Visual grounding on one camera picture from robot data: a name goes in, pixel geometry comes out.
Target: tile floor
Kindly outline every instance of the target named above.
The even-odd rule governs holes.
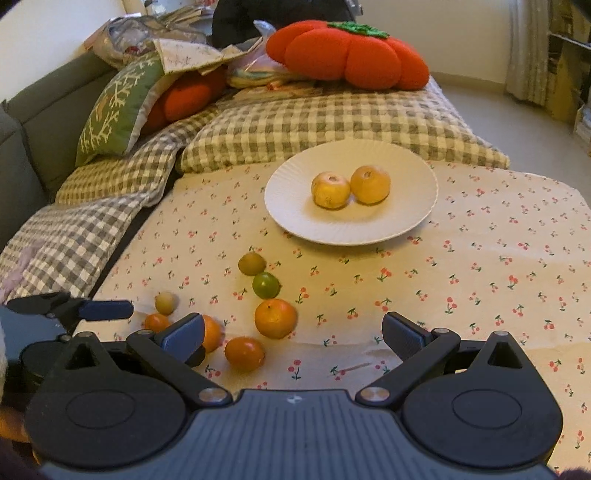
[[[513,170],[563,181],[591,205],[591,157],[567,124],[499,93],[441,88],[477,135],[509,155]]]

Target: gray sofa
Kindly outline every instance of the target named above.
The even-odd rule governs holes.
[[[86,53],[0,104],[0,251],[74,171],[82,128],[115,73]]]

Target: white logo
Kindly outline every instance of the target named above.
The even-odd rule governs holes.
[[[299,395],[290,395],[289,397],[287,397],[288,403],[291,403],[292,405],[297,405],[302,400],[304,399]]]

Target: plate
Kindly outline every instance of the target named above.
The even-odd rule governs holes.
[[[318,207],[314,177],[334,171],[346,178],[363,165],[379,165],[391,179],[390,195],[367,206],[351,196],[339,210]],[[269,214],[286,231],[325,245],[370,245],[415,228],[433,210],[439,185],[427,163],[410,150],[377,140],[341,140],[304,150],[282,164],[265,188]]]

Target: checkered cushion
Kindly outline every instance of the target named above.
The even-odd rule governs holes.
[[[434,80],[419,92],[341,87],[312,98],[230,106],[184,150],[183,172],[286,160],[325,142],[369,138],[425,160],[507,168],[509,158],[466,125]]]
[[[53,204],[39,210],[0,255],[0,277],[5,277],[15,268],[24,247],[36,239],[45,240],[9,299],[57,290],[88,295],[147,199],[146,193],[134,193],[74,207]]]
[[[79,205],[140,192],[150,194],[144,206],[158,203],[177,152],[218,113],[216,107],[211,106],[169,125],[123,158],[107,157],[76,169],[57,192],[56,203]]]

